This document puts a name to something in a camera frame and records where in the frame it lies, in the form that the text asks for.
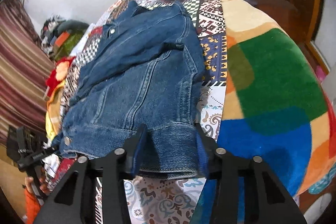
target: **green rug section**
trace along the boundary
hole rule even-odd
[[[312,69],[281,30],[275,28],[234,45],[227,54],[242,112],[254,131],[267,135],[287,132],[327,111]],[[266,133],[265,125],[255,122],[265,116],[280,128]]]

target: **patterned tablecloth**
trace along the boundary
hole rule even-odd
[[[85,50],[71,64],[63,97],[61,117],[77,88],[80,68],[95,57],[101,37],[101,26],[127,8],[130,0],[118,0],[99,19],[91,32]],[[227,77],[225,22],[221,0],[135,0],[138,5],[153,9],[180,1],[192,18],[199,42],[204,50],[206,75],[197,105],[197,120],[205,132],[217,139],[224,104]],[[188,224],[194,212],[205,179],[154,180],[137,177],[125,181],[127,205],[133,224]],[[96,185],[96,222],[102,223],[101,180]]]

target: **metal screw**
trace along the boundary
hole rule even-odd
[[[224,155],[226,153],[226,149],[224,148],[217,148],[216,153],[220,155]]]
[[[254,156],[254,157],[253,157],[253,160],[254,160],[255,162],[258,162],[258,163],[263,161],[262,157],[260,157],[260,156]]]
[[[87,161],[87,157],[85,156],[80,156],[77,160],[80,164],[83,164]]]
[[[125,149],[123,149],[123,148],[117,148],[116,150],[114,150],[114,153],[116,155],[122,155],[123,153],[125,153]]]

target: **pink object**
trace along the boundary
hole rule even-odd
[[[316,70],[315,70],[315,74],[317,76],[317,79],[320,81],[320,83],[322,83],[322,81],[325,79],[326,74],[324,73],[324,71],[322,70],[321,66],[317,66]]]

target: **person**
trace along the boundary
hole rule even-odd
[[[37,216],[37,213],[40,211],[40,204],[34,194],[32,183],[34,179],[32,177],[25,177],[25,196],[26,196],[26,224],[32,224],[35,217]],[[40,178],[41,186],[40,189],[43,193],[48,195],[50,193],[47,183],[45,182],[45,176],[42,175]]]

